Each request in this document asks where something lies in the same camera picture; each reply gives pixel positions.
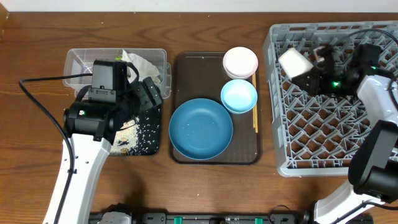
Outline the pink bowl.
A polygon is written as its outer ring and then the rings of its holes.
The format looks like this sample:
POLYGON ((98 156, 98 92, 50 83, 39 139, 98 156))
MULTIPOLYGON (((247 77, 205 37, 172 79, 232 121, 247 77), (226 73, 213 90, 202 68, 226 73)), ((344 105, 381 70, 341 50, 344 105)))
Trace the pink bowl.
POLYGON ((256 54, 246 47, 234 47, 229 49, 223 57, 223 68, 232 79, 247 79, 258 68, 256 54))

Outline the white napkin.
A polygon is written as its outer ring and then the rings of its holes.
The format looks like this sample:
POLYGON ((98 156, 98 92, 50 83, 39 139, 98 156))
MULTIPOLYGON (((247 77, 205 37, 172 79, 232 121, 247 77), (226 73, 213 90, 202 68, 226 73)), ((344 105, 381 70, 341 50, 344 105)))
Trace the white napkin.
POLYGON ((133 53, 128 54, 123 50, 121 60, 131 62, 137 68, 139 72, 139 81, 143 81, 143 79, 151 77, 155 84, 161 83, 158 68, 143 57, 133 53))

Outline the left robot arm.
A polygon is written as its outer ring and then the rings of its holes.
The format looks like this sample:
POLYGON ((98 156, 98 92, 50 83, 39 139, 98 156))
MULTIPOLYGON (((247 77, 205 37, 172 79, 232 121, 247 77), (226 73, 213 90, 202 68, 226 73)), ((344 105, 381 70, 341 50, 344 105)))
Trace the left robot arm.
POLYGON ((138 116, 163 99, 151 77, 126 85, 84 86, 65 110, 62 162, 44 223, 88 223, 101 170, 114 144, 131 134, 138 116))

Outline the dark blue plate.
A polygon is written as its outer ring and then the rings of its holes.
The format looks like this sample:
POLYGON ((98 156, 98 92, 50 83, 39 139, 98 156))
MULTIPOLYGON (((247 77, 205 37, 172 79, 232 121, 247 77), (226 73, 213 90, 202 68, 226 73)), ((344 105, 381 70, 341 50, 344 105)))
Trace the dark blue plate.
POLYGON ((183 156, 207 160, 219 156, 233 138, 233 121, 216 101, 195 98, 181 104, 169 123, 169 138, 183 156))

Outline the cream cup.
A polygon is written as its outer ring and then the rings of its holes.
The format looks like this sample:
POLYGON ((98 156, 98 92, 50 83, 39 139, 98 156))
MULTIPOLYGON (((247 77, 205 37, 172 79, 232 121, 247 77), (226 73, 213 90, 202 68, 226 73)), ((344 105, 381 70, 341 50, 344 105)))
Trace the cream cup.
POLYGON ((279 64, 290 80, 313 68, 313 64, 295 48, 286 50, 279 57, 279 64))

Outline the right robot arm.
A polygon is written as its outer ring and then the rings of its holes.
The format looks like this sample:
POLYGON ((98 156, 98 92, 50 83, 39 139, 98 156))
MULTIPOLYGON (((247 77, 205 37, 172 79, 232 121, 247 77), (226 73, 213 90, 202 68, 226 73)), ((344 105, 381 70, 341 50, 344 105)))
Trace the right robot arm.
POLYGON ((323 68, 315 67, 298 50, 279 59, 289 80, 309 95, 354 96, 364 105, 371 131, 351 159, 348 180, 314 204, 303 223, 348 223, 370 207, 393 210, 397 200, 397 163, 389 160, 397 144, 397 77, 379 68, 381 48, 357 46, 345 73, 335 72, 331 47, 315 49, 323 68))

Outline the wooden chopstick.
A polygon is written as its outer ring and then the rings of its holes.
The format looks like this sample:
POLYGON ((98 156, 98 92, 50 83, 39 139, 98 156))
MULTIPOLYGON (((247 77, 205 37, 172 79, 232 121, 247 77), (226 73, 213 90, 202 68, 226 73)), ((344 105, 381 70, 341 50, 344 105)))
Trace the wooden chopstick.
MULTIPOLYGON (((252 84, 253 84, 253 86, 254 86, 254 88, 255 88, 255 90, 256 90, 256 75, 255 75, 255 73, 253 73, 253 75, 252 75, 252 84)), ((252 124, 253 124, 253 128, 254 129, 256 129, 257 128, 257 112, 256 112, 256 106, 257 106, 257 104, 255 104, 254 105, 254 108, 252 109, 252 124)))
MULTIPOLYGON (((257 90, 256 74, 255 73, 252 75, 252 84, 253 84, 255 90, 257 90)), ((253 128, 255 129, 255 132, 258 133, 257 105, 254 105, 252 118, 253 118, 253 128)))

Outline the light blue bowl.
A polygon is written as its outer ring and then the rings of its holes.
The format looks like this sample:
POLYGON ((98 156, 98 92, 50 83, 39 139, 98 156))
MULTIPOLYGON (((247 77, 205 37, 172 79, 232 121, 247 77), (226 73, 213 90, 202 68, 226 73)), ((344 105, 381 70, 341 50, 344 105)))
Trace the light blue bowl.
POLYGON ((258 99, 254 85, 238 79, 226 83, 220 95, 224 107, 233 114, 243 114, 252 110, 258 99))

